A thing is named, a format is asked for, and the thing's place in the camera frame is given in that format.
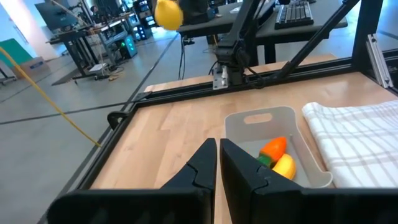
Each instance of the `metal clamp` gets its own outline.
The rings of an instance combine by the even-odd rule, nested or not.
[[[115,130],[119,125],[119,119],[127,118],[129,113],[123,111],[113,111],[108,114],[107,120],[109,125],[111,126],[112,130]]]
[[[371,59],[372,68],[377,83],[384,88],[394,87],[390,73],[388,71],[386,60],[384,59],[383,52],[379,48],[375,34],[368,35],[366,48],[368,50],[369,58]]]
[[[228,88],[228,72],[226,66],[222,66],[223,71],[221,73],[215,72],[213,75],[213,89],[219,90]]]

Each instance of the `yellow ball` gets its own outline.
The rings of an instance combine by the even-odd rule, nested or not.
[[[182,25],[182,10],[171,0],[158,0],[155,9],[155,20],[167,30],[177,30]]]

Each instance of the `computer monitor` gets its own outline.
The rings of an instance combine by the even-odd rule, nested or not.
[[[68,4],[64,4],[66,3],[61,3],[61,5],[68,7]],[[35,6],[50,30],[60,29],[77,22],[73,15],[65,12],[54,3],[45,2],[35,4]]]
[[[208,10],[208,0],[180,0],[183,11],[183,24],[192,25],[207,22],[214,18],[213,9]]]

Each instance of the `white wall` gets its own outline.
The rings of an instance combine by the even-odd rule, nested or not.
[[[46,44],[49,38],[42,30],[42,21],[36,21],[38,15],[30,11],[35,12],[33,7],[36,1],[38,0],[0,0],[36,54],[44,60],[51,60],[59,57],[60,54],[50,44]]]
[[[10,16],[0,4],[0,23],[2,32],[0,32],[0,41],[15,39],[32,57],[37,57],[35,50],[29,45],[21,31],[18,30],[14,22],[10,21]]]

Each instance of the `white plastic bin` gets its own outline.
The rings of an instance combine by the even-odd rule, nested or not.
[[[245,122],[255,116],[268,116],[269,120]],[[279,106],[234,113],[225,119],[226,137],[253,157],[270,140],[279,136],[288,139],[287,152],[294,158],[296,175],[294,182],[302,187],[327,187],[333,180],[331,172],[323,172],[314,159],[297,127],[295,112],[288,106]]]

